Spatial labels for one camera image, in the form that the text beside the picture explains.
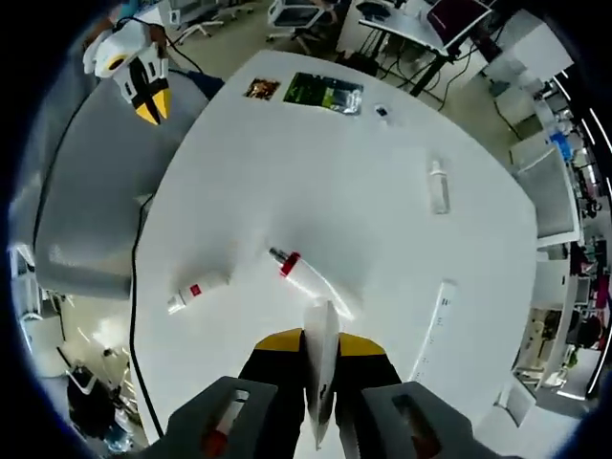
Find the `computer monitor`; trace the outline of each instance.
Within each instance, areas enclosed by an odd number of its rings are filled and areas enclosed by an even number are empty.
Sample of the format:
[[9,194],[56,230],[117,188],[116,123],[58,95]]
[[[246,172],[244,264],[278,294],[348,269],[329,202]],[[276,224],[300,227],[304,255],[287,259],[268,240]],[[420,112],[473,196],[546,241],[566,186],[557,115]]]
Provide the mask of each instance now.
[[476,0],[439,0],[427,13],[427,21],[447,49],[490,12]]

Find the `small card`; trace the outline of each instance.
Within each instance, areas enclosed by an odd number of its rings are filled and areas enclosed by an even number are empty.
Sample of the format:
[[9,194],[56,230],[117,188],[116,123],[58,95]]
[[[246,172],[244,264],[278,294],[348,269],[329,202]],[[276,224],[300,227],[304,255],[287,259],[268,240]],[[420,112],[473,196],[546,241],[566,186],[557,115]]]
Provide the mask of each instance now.
[[280,86],[280,81],[274,81],[273,79],[256,78],[251,82],[249,90],[245,93],[245,97],[270,100],[278,89],[278,86]]

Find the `floor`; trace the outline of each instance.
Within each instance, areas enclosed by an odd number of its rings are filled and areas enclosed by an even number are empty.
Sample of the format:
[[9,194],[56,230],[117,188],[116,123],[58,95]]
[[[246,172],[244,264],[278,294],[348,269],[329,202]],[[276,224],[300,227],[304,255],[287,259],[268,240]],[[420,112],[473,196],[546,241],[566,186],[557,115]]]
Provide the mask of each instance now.
[[[238,19],[224,27],[211,27],[211,37],[196,33],[180,46],[206,73],[227,79],[251,56],[262,49],[298,52],[293,42],[266,41],[267,3],[253,4],[254,12],[238,14]],[[177,62],[190,64],[175,52]],[[402,81],[390,75],[385,80],[398,85]],[[427,94],[420,99],[434,109],[440,102]],[[448,100],[442,112],[477,139],[503,165],[510,166],[508,147],[516,142],[514,134],[497,116],[487,84],[480,77],[470,82],[458,96]],[[61,305],[66,341],[63,350],[71,361],[86,362],[99,378],[117,383],[128,362],[130,304],[127,301],[73,296]],[[104,349],[115,355],[104,357]]]

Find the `white ruler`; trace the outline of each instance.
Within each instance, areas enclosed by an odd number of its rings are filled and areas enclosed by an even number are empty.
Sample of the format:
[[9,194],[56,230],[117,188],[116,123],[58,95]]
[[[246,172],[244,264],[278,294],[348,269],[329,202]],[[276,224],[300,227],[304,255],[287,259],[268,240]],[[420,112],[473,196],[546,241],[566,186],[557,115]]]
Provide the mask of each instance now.
[[436,352],[436,347],[444,346],[441,337],[448,327],[448,321],[452,313],[453,305],[456,303],[457,285],[451,280],[443,280],[438,291],[436,305],[433,310],[431,322],[427,329],[427,334],[423,340],[423,345],[419,351],[419,358],[412,368],[410,380],[425,385],[424,379],[427,370],[433,367],[432,356]]

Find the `red label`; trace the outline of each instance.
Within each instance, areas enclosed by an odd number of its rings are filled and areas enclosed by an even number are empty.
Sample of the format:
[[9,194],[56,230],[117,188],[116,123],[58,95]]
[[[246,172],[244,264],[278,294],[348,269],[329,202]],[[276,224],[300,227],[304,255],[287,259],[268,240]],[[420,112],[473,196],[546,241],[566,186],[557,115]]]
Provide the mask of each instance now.
[[192,285],[191,287],[189,287],[189,289],[191,290],[191,294],[194,296],[197,296],[202,292],[198,284]]

